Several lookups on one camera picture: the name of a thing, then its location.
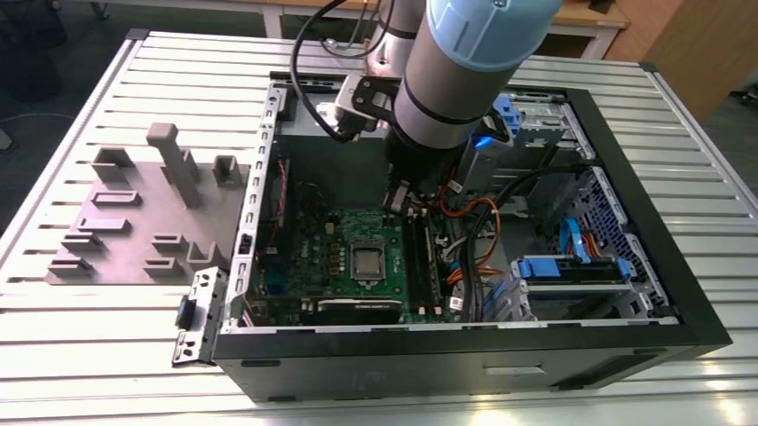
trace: cpu socket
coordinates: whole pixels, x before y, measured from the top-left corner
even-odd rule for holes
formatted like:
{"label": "cpu socket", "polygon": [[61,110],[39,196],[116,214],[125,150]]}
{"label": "cpu socket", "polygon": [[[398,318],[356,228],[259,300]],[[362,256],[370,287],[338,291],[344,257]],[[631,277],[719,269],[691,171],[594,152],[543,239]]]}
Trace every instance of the cpu socket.
{"label": "cpu socket", "polygon": [[352,242],[351,278],[356,281],[380,281],[384,279],[383,241]]}

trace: black cable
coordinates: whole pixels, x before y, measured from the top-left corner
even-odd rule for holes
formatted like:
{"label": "black cable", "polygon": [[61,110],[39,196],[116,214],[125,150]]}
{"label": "black cable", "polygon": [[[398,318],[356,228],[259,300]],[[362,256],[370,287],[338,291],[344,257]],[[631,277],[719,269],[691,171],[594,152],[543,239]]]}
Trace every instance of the black cable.
{"label": "black cable", "polygon": [[371,23],[376,21],[376,15],[379,14],[379,11],[380,11],[380,8],[382,8],[382,2],[383,2],[383,0],[379,0],[376,2],[374,12],[371,13],[371,16],[368,17],[368,25],[363,26],[363,32],[360,34],[360,40],[366,40],[368,38],[368,34],[371,33],[371,30],[372,30]]}
{"label": "black cable", "polygon": [[363,9],[360,10],[360,18],[358,19],[358,22],[355,23],[355,28],[352,29],[351,39],[347,41],[347,47],[340,49],[340,46],[338,45],[338,50],[346,51],[347,49],[350,49],[350,47],[355,43],[355,37],[358,37],[358,31],[360,30],[360,26],[363,24],[363,18],[366,17],[366,11],[367,10],[368,10],[368,0],[363,0]]}
{"label": "black cable", "polygon": [[303,42],[306,41],[306,33],[312,27],[312,24],[331,12],[340,4],[343,4],[347,0],[332,0],[326,6],[323,6],[318,12],[314,13],[303,27],[300,28],[300,32],[298,33],[298,37],[295,38],[295,45],[292,46],[292,53],[290,55],[290,78],[292,80],[292,89],[298,94],[298,98],[300,98],[300,102],[306,107],[306,110],[311,114],[314,120],[322,127],[323,131],[327,132],[330,137],[340,143],[346,143],[351,140],[351,138],[346,135],[340,135],[335,129],[330,126],[330,124],[323,120],[319,111],[316,111],[316,107],[312,105],[311,100],[306,96],[303,92],[302,85],[300,85],[300,76],[298,75],[298,58],[300,56],[300,48]]}
{"label": "black cable", "polygon": [[[512,197],[512,195],[522,189],[522,187],[528,184],[535,178],[542,177],[543,175],[548,175],[552,173],[579,173],[586,171],[588,168],[584,164],[572,164],[568,166],[554,166],[547,167],[544,169],[536,169],[531,172],[526,173],[524,175],[519,176],[500,191],[498,196],[495,197],[495,204],[502,207],[503,203]],[[468,239],[460,250],[459,255],[459,262],[460,262],[460,271],[463,272],[463,288],[466,292],[466,296],[463,299],[463,312],[464,318],[471,321],[478,321],[482,316],[483,306],[478,306],[476,297],[479,296],[479,291],[483,291],[480,286],[480,277],[479,277],[479,269],[476,267],[476,260],[474,258],[474,252],[476,249],[476,235],[479,234],[480,230],[487,223],[487,215],[480,215],[476,223],[468,230]],[[478,296],[471,297],[474,298],[474,303],[468,302],[470,299],[468,295],[474,296],[474,291],[478,292]]]}
{"label": "black cable", "polygon": [[495,108],[491,108],[486,116],[492,120],[492,125],[495,126],[494,130],[496,131],[500,139],[504,141],[510,140],[507,124],[502,118],[502,114]]}
{"label": "black cable", "polygon": [[366,58],[368,55],[371,55],[374,53],[374,51],[376,49],[379,49],[379,46],[382,45],[382,41],[384,40],[384,37],[387,36],[387,31],[390,30],[390,22],[392,20],[392,12],[395,11],[395,0],[390,0],[390,13],[387,15],[387,22],[384,23],[384,27],[382,28],[382,35],[379,35],[379,39],[376,40],[376,43],[374,43],[374,45],[368,48],[367,51],[358,53],[355,55],[342,55],[340,53],[332,51],[330,49],[330,46],[326,43],[326,40],[322,40],[322,47],[323,49],[336,58],[340,59],[362,59]]}

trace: green circuit board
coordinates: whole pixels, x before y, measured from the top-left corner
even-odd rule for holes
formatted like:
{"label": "green circuit board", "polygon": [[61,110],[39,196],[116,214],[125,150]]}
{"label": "green circuit board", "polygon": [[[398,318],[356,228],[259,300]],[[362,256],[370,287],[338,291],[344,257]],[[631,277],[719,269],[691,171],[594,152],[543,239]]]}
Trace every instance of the green circuit board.
{"label": "green circuit board", "polygon": [[[371,210],[335,210],[326,223],[302,222],[295,238],[288,296],[360,296],[406,301],[406,260],[399,218]],[[383,244],[384,279],[363,287],[351,278],[355,242]]]}
{"label": "green circuit board", "polygon": [[[352,249],[362,244],[382,247],[384,278],[360,281],[351,275]],[[402,218],[378,210],[340,209],[322,215],[300,213],[283,291],[267,297],[269,325],[298,326],[300,300],[310,298],[378,298],[403,304],[403,323],[447,322],[444,315],[410,311]]]}

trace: aluminum slotted table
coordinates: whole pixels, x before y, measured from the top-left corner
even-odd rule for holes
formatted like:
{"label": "aluminum slotted table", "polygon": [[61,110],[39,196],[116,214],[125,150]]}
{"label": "aluminum slotted table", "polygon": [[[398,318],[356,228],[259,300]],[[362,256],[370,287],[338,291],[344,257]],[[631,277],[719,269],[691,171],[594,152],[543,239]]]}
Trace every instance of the aluminum slotted table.
{"label": "aluminum slotted table", "polygon": [[[291,42],[131,34],[0,240],[0,419],[758,423],[758,203],[659,75],[618,62],[535,57],[512,83],[591,91],[734,345],[602,390],[487,397],[256,406],[219,369],[172,370],[185,287],[53,287],[48,264],[96,179],[99,149],[124,147],[133,160],[157,161],[144,142],[152,122],[176,124],[197,162],[232,154],[253,163],[268,73],[287,71]],[[303,54],[302,72],[363,70],[360,60],[334,59],[315,43]]]}

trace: motherboard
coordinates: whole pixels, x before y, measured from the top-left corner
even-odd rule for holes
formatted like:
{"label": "motherboard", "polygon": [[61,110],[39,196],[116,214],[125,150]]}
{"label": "motherboard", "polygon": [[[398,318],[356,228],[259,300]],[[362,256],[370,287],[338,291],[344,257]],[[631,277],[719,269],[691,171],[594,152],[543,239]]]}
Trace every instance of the motherboard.
{"label": "motherboard", "polygon": [[414,222],[370,209],[299,212],[290,256],[261,262],[267,295],[252,303],[256,322],[261,317],[272,326],[351,322],[343,315],[374,317],[368,323],[383,322],[383,316],[390,323],[446,322],[436,263],[418,272],[418,258],[434,256],[416,256],[414,249],[431,241],[431,232],[415,232]]}

